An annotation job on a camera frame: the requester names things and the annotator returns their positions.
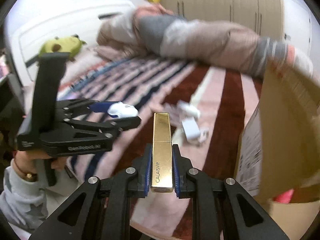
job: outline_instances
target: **human hand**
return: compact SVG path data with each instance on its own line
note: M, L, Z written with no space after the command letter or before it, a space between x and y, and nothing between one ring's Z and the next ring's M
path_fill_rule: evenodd
M66 165L68 157L59 157L51 163L52 169L62 170ZM15 161L12 162L12 168L21 177L25 178L26 174L36 174L36 168L34 166L34 160L36 159L51 159L46 152L42 150L33 150L27 152L18 151L15 155Z

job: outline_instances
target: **gold lipstick tube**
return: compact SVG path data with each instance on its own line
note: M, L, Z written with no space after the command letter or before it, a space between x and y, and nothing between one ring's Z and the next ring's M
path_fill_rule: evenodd
M168 113L154 114L151 191L173 191L172 143Z

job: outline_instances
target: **blue gripper pad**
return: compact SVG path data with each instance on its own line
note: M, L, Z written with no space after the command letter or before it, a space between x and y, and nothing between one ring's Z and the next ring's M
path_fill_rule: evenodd
M179 171L178 171L178 166L177 166L177 159L175 152L172 147L172 160L173 160L173 178L174 178L174 191L179 197L180 195L180 181L179 181Z
M95 113L108 113L108 109L115 103L119 101L104 101L104 102L97 102L89 106L90 110Z
M148 192L150 189L150 181L151 181L151 161L152 161L152 147L150 147L150 152L148 156L147 169L145 174L145 183L144 183L144 195L148 196Z

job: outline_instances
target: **bracelet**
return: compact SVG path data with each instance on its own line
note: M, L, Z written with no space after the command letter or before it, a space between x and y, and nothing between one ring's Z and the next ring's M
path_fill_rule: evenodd
M17 169L25 176L25 180L28 182L37 181L37 174L32 174L31 172L25 173L23 172L16 163L16 158L13 158L13 162L16 165Z

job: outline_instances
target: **person's arm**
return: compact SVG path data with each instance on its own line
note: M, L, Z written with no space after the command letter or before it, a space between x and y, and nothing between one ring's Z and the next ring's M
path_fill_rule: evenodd
M46 197L39 183L29 182L27 174L36 174L34 159L50 158L42 151L18 152L11 166L4 172L4 191L0 209L9 223L30 233L34 232L48 215ZM66 158L52 162L52 168L63 168Z

